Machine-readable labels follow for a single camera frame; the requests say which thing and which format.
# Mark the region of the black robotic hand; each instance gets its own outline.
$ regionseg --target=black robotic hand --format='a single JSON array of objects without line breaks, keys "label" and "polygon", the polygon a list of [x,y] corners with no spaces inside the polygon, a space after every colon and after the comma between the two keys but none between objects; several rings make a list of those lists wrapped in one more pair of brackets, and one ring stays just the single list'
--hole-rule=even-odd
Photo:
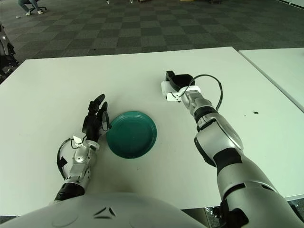
[{"label": "black robotic hand", "polygon": [[87,140],[98,141],[100,135],[105,134],[110,128],[109,116],[107,113],[108,103],[104,102],[105,95],[101,94],[94,101],[90,102],[89,113],[85,117],[82,132],[86,134]]}]

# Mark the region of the white table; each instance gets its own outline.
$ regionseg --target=white table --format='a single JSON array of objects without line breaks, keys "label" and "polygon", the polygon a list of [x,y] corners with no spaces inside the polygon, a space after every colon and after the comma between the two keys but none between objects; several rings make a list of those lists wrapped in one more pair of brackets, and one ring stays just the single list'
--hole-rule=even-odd
[{"label": "white table", "polygon": [[239,52],[304,112],[304,48]]},{"label": "white table", "polygon": [[[154,147],[133,160],[113,154],[102,138],[87,193],[132,191],[180,209],[219,205],[216,169],[194,145],[193,117],[161,95],[167,70],[216,76],[224,89],[220,112],[241,136],[246,155],[283,196],[303,197],[304,114],[237,51],[224,47],[26,60],[0,85],[0,214],[24,214],[53,200],[63,182],[58,147],[73,134],[83,136],[89,101],[101,93],[111,120],[142,111],[158,134]],[[217,103],[215,81],[201,78],[197,85]],[[72,153],[64,149],[69,161]]]}]

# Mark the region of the gray carpet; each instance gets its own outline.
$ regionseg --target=gray carpet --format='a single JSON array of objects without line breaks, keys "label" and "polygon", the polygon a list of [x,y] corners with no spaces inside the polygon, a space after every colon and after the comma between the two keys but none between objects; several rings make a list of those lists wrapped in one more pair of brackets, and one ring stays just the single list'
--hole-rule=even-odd
[{"label": "gray carpet", "polygon": [[25,16],[16,0],[0,0],[0,20],[20,62],[225,46],[304,47],[304,10],[275,0],[38,3],[48,8],[45,14]]}]

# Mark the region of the cable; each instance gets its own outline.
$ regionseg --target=cable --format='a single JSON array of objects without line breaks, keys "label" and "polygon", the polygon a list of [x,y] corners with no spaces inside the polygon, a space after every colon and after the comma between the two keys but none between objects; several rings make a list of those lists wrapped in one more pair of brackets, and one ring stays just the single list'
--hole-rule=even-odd
[{"label": "cable", "polygon": [[62,144],[60,145],[60,147],[59,147],[59,149],[58,149],[58,152],[57,152],[57,167],[58,167],[58,169],[59,169],[59,171],[60,171],[61,176],[63,177],[63,179],[66,179],[65,174],[63,173],[63,167],[64,167],[65,164],[67,164],[67,161],[66,161],[63,157],[60,158],[60,153],[61,153],[62,147],[63,147],[66,143],[68,143],[69,141],[71,141],[71,147],[72,147],[74,150],[78,148],[78,147],[73,147],[72,141],[74,141],[74,139],[68,138],[68,139],[66,139],[66,140],[64,140],[64,141],[62,142]]},{"label": "cable", "polygon": [[79,146],[78,146],[78,147],[73,147],[72,141],[74,141],[74,139],[71,139],[71,147],[75,150],[75,149],[77,149]]},{"label": "cable", "polygon": [[202,75],[197,75],[197,76],[195,76],[194,78],[191,79],[191,81],[189,82],[189,85],[187,86],[187,88],[184,90],[184,92],[183,92],[179,97],[182,97],[182,96],[185,94],[185,92],[187,91],[187,89],[189,88],[189,86],[192,84],[192,82],[193,82],[195,79],[197,79],[197,78],[199,78],[199,77],[204,77],[204,76],[212,77],[213,79],[215,79],[215,80],[218,82],[219,89],[220,89],[220,97],[219,97],[218,105],[217,105],[217,107],[215,108],[215,109],[218,111],[218,110],[219,110],[219,107],[220,107],[220,105],[222,104],[222,101],[223,101],[223,87],[222,87],[221,82],[220,82],[216,77],[214,77],[214,76],[212,76],[212,75],[202,74]]},{"label": "cable", "polygon": [[86,138],[86,135],[82,138],[82,142],[84,142],[85,138]]}]

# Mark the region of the green plastic plate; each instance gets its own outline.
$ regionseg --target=green plastic plate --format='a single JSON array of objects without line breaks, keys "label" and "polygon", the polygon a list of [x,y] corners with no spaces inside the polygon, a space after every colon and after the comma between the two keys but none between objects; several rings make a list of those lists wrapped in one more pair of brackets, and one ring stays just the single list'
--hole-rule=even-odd
[{"label": "green plastic plate", "polygon": [[122,158],[138,158],[146,154],[156,141],[153,120],[141,112],[126,112],[111,122],[106,134],[110,149]]}]

